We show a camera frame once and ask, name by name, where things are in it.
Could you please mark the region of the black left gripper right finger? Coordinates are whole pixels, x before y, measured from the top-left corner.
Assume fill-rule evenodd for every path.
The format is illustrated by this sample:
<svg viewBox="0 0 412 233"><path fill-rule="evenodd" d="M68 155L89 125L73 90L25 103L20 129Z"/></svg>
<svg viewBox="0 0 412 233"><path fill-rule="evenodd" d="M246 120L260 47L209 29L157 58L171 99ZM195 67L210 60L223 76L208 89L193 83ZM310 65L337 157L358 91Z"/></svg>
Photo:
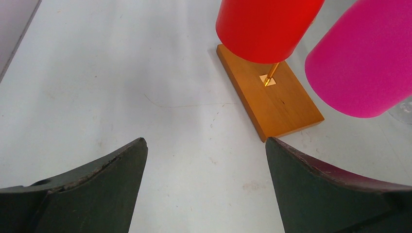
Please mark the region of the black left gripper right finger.
<svg viewBox="0 0 412 233"><path fill-rule="evenodd" d="M343 170L274 137L265 149L285 232L411 232L410 186Z"/></svg>

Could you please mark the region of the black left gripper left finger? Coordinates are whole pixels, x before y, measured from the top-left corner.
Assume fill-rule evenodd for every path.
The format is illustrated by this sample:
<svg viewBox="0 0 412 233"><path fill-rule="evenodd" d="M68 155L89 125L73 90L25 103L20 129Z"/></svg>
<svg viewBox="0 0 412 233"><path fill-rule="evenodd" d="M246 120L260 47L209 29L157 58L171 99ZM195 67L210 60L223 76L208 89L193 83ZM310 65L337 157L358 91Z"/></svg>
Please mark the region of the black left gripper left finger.
<svg viewBox="0 0 412 233"><path fill-rule="evenodd" d="M68 172L1 189L1 232L128 232L147 157L137 138Z"/></svg>

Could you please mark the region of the pink wine glass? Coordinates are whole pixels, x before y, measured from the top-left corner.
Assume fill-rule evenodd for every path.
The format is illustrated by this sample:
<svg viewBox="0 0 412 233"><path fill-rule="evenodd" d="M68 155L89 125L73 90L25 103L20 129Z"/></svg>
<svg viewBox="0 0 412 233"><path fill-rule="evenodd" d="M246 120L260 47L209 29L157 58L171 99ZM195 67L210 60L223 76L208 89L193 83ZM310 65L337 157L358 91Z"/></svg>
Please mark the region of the pink wine glass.
<svg viewBox="0 0 412 233"><path fill-rule="evenodd" d="M305 60L308 83L351 117L377 117L412 94L412 2L358 0Z"/></svg>

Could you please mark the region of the red wine glass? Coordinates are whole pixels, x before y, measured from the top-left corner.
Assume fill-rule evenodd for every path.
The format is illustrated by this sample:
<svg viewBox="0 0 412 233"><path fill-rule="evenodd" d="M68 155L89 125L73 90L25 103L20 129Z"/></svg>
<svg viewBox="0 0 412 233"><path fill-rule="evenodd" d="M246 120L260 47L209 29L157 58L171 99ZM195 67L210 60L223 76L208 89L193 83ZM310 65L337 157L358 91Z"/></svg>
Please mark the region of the red wine glass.
<svg viewBox="0 0 412 233"><path fill-rule="evenodd" d="M315 20L324 0L223 0L216 20L221 43L259 64L286 60Z"/></svg>

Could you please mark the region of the clear wine glass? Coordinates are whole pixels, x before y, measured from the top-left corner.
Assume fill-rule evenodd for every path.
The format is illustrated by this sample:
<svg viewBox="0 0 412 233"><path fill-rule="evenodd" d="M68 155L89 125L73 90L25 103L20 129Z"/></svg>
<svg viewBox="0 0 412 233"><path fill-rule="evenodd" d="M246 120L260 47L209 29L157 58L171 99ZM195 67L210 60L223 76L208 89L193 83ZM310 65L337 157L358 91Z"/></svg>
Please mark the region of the clear wine glass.
<svg viewBox="0 0 412 233"><path fill-rule="evenodd" d="M394 107L388 113L403 124L412 124L412 97L409 96Z"/></svg>

